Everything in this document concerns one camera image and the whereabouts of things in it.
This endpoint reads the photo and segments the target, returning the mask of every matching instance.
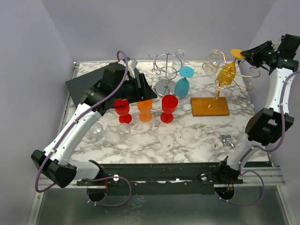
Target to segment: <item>blue wine glass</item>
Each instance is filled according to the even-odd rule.
[[[178,97],[185,97],[188,95],[189,82],[187,78],[194,76],[194,70],[191,67],[182,67],[179,71],[180,75],[184,78],[181,78],[177,81],[175,86],[175,95]]]

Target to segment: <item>wall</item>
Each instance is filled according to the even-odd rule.
[[[30,159],[57,134],[73,63],[39,0],[0,7],[0,223],[26,224],[37,174]]]
[[[265,21],[260,27],[258,33],[254,37],[250,47],[255,47],[267,40],[277,42],[281,35],[293,34],[300,36],[300,1],[276,0]],[[300,61],[300,48],[295,57]],[[248,66],[243,67],[243,73],[247,73]],[[268,72],[261,69],[260,78],[251,79],[254,88],[249,92],[251,102],[255,105],[255,112],[260,111],[267,100],[270,80]],[[290,201],[294,209],[294,214],[300,224],[300,150],[299,150],[299,133],[300,133],[300,98],[298,88],[300,86],[300,75],[297,75],[292,83],[291,94],[289,99],[290,116],[295,118],[295,123],[287,131],[283,145],[274,152],[271,160],[275,165],[280,165],[286,187],[289,192]]]
[[[204,60],[247,48],[274,0],[42,0],[75,61],[136,59],[183,49]]]

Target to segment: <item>wooden base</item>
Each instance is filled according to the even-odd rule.
[[[230,113],[226,98],[219,97],[209,108],[213,99],[213,97],[191,97],[193,116],[228,116]]]

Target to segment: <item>marble countertop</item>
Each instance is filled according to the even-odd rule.
[[[77,76],[91,72],[107,65],[109,62],[83,62],[79,66]],[[119,116],[111,109],[99,120],[106,132],[106,139],[99,142],[91,138],[89,132],[82,139],[72,155],[74,161],[88,161],[108,163],[189,163],[189,162],[219,162],[234,152],[245,135],[245,126],[254,115],[248,94],[231,84],[222,90],[220,96],[226,97],[230,115],[193,117],[191,97],[213,97],[216,91],[214,76],[208,76],[202,69],[202,62],[189,61],[185,66],[195,70],[195,75],[189,78],[189,94],[179,98],[178,107],[174,113],[174,120],[165,124],[160,120],[162,113],[161,99],[153,102],[152,120],[143,123],[139,120],[136,104],[130,105],[132,121],[130,123],[132,139],[124,143],[116,132]],[[158,77],[151,69],[153,61],[139,61],[137,69],[145,73],[149,85],[155,86]],[[243,84],[241,77],[235,80]],[[66,122],[75,112],[75,106],[70,100]],[[214,142],[219,141],[221,134],[231,135],[230,139],[236,148],[224,147],[218,150],[212,148]],[[268,161],[265,152],[258,151],[250,161]]]

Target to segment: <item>red goblet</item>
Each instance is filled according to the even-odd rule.
[[[173,121],[172,113],[175,112],[178,105],[178,99],[174,95],[166,95],[162,100],[163,114],[161,114],[160,119],[164,123],[171,123]]]
[[[116,113],[120,116],[120,123],[130,123],[132,120],[131,115],[129,114],[129,102],[128,100],[116,100],[113,105]]]

